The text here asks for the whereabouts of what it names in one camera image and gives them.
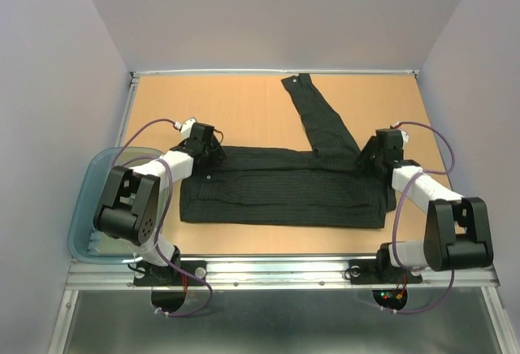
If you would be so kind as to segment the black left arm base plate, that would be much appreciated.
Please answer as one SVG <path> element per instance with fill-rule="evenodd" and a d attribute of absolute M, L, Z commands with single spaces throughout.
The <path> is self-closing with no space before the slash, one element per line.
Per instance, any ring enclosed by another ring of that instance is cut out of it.
<path fill-rule="evenodd" d="M 136 287 L 180 287 L 183 285 L 181 275 L 169 266 L 151 265 L 145 261 L 127 264 L 134 273 L 133 285 Z M 180 267 L 190 274 L 197 270 L 206 270 L 207 263 L 203 260 L 182 260 Z"/>

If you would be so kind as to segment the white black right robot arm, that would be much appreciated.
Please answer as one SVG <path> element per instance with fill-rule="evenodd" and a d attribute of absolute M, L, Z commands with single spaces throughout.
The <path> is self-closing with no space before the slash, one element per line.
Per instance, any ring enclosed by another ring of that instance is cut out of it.
<path fill-rule="evenodd" d="M 357 160 L 361 170 L 378 176 L 394 192 L 401 194 L 396 203 L 392 241 L 382 244 L 376 253 L 376 276 L 383 281 L 392 281 L 407 270 L 489 267 L 493 263 L 494 251 L 485 201 L 446 188 L 431 177 L 434 171 L 404 158 L 408 140 L 407 132 L 399 123 L 378 129 Z M 426 215 L 422 240 L 397 240 L 405 199 L 412 201 Z"/>

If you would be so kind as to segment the aluminium front mounting rail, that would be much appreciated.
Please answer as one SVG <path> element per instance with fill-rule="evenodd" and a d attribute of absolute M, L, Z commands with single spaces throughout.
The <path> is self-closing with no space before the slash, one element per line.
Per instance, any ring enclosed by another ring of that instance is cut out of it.
<path fill-rule="evenodd" d="M 345 272 L 350 261 L 373 260 L 371 255 L 318 256 L 186 256 L 184 264 L 206 263 L 206 281 L 216 291 L 255 289 L 354 289 Z M 69 291 L 133 290 L 133 272 L 126 265 L 94 265 L 74 260 L 65 288 Z"/>

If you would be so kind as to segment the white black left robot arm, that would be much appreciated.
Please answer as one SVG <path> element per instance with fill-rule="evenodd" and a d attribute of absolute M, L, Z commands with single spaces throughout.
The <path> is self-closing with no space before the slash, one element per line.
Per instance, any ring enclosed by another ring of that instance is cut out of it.
<path fill-rule="evenodd" d="M 153 266 L 161 283 L 174 283 L 180 274 L 179 249 L 162 236 L 174 183 L 226 158 L 223 133 L 191 118 L 170 121 L 182 141 L 139 166 L 111 166 L 93 216 L 93 227 L 115 240 L 124 240 L 141 260 Z"/>

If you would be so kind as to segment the black pinstriped long sleeve shirt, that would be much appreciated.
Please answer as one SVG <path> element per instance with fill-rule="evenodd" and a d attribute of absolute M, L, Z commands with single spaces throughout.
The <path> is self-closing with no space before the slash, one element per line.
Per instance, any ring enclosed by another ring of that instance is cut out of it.
<path fill-rule="evenodd" d="M 380 229 L 395 192 L 356 164 L 361 150 L 310 75 L 281 81 L 309 151 L 227 146 L 226 158 L 182 181 L 180 218 L 238 223 Z"/>

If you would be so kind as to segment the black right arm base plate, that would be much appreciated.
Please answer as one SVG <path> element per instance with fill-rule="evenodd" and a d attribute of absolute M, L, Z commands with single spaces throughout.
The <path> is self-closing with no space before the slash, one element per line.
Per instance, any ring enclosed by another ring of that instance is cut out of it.
<path fill-rule="evenodd" d="M 414 276 L 408 270 L 393 265 L 383 265 L 375 259 L 350 260 L 344 276 L 353 285 L 419 284 L 423 282 L 421 275 Z"/>

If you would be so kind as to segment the clear teal plastic bin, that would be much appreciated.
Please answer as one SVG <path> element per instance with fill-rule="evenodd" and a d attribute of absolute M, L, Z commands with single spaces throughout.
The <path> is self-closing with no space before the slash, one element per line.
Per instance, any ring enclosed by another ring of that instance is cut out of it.
<path fill-rule="evenodd" d="M 101 151 L 92 159 L 84 176 L 68 234 L 68 249 L 76 260 L 98 265 L 127 265 L 143 260 L 136 246 L 97 231 L 93 226 L 93 216 L 113 160 L 117 164 L 128 162 L 130 166 L 139 166 L 161 154 L 157 149 L 145 147 L 130 147 L 123 152 L 115 147 Z"/>

